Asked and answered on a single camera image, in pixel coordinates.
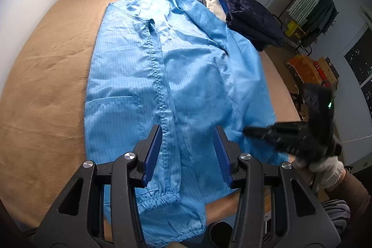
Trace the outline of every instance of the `window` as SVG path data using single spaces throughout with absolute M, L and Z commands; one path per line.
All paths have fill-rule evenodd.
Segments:
M 360 84 L 372 118 L 372 31 L 370 28 L 367 28 L 358 42 L 347 52 L 345 59 Z

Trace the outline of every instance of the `gloved hand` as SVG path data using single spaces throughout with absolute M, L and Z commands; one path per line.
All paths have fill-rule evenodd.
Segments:
M 296 159 L 292 165 L 309 185 L 312 183 L 314 174 L 321 173 L 322 179 L 320 184 L 325 189 L 336 184 L 344 171 L 344 164 L 336 156 L 328 157 L 320 162 L 310 163 L 309 166 L 306 166 L 304 161 Z

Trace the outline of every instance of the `tan blanket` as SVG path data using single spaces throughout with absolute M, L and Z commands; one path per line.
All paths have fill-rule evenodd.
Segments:
M 85 160 L 84 101 L 94 43 L 107 4 L 59 0 L 18 55 L 0 99 L 0 198 L 38 226 Z M 279 121 L 298 120 L 274 65 L 261 54 Z

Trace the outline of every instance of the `screw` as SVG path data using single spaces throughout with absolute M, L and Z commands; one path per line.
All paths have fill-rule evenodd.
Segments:
M 93 161 L 88 160 L 83 163 L 84 168 L 91 168 L 93 166 Z
M 246 160 L 246 161 L 248 161 L 248 160 L 252 159 L 252 156 L 251 156 L 249 153 L 242 153 L 242 154 L 240 155 L 240 158 L 241 158 L 242 160 Z
M 124 155 L 124 158 L 127 160 L 133 160 L 136 157 L 136 154 L 133 152 L 128 152 Z
M 283 162 L 283 163 L 282 163 L 282 167 L 283 167 L 284 169 L 291 169 L 291 168 L 292 168 L 292 164 L 289 163 L 289 162 Z

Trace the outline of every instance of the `blue fabric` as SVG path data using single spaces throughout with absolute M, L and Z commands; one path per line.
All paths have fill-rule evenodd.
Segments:
M 229 9 L 227 8 L 227 4 L 225 3 L 224 0 L 218 0 L 219 3 L 221 4 L 222 10 L 224 10 L 225 14 L 229 13 Z
M 245 125 L 275 122 L 260 57 L 197 0 L 120 0 L 109 4 L 97 37 L 85 105 L 87 158 L 114 161 L 163 128 L 154 176 L 136 189 L 146 242 L 156 247 L 205 231 L 205 204 L 232 191 L 212 143 L 230 140 L 262 162 L 287 160 L 244 138 Z M 110 220 L 110 194 L 105 189 Z

